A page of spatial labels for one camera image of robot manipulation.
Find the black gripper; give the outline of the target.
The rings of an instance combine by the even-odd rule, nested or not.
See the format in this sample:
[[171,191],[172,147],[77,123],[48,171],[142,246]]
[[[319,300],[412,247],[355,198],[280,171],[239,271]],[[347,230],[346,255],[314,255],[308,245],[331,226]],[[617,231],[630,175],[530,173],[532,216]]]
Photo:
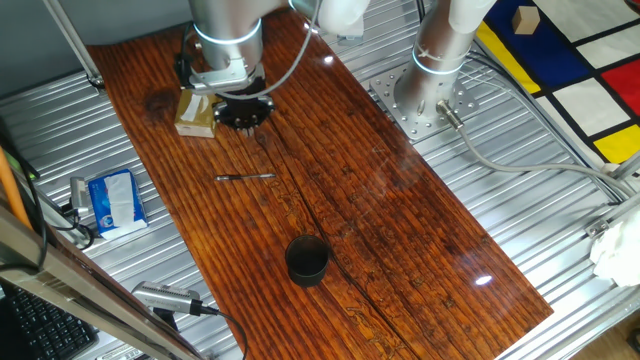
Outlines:
[[246,136],[251,136],[276,109],[270,95],[261,95],[249,100],[231,99],[220,93],[216,93],[216,96],[221,99],[213,107],[216,124],[241,131]]

